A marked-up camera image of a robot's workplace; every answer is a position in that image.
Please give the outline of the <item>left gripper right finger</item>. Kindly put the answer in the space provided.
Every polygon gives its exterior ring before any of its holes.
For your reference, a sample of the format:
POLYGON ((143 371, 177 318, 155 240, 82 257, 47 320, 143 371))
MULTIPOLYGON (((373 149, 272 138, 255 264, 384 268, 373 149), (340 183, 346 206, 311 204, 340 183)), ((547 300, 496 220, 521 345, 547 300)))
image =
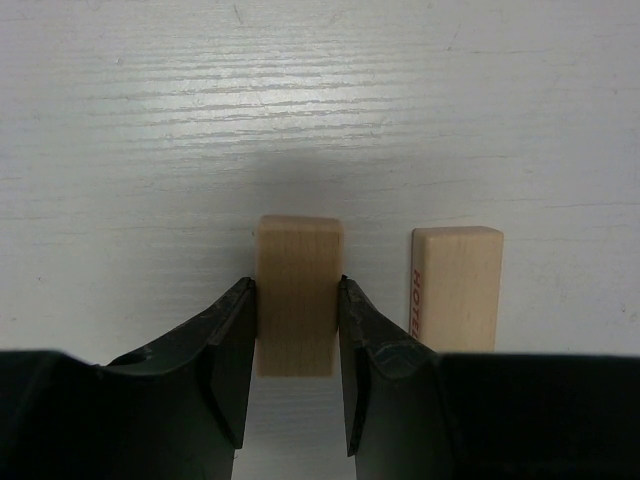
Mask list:
POLYGON ((349 278, 338 322, 358 478, 638 477, 637 358, 438 353, 349 278))

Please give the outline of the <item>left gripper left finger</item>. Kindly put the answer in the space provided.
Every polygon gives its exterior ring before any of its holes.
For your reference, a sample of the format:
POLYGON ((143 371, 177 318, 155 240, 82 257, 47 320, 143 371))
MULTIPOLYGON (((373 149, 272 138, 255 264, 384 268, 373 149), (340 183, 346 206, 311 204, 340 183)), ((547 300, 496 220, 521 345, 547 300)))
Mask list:
POLYGON ((106 365, 60 351, 1 354, 5 479, 228 479, 242 447, 256 287, 106 365))

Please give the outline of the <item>light wood block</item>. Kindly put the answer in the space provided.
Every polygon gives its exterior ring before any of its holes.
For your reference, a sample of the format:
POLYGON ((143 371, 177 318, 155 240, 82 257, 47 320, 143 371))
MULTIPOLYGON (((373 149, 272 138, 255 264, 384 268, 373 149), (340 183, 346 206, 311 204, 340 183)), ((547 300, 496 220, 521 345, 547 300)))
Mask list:
POLYGON ((344 265, 342 223, 333 218, 265 215, 255 240, 257 374, 331 376, 344 265))
POLYGON ((486 226, 414 229, 409 334, 435 351, 492 352, 503 245, 486 226))

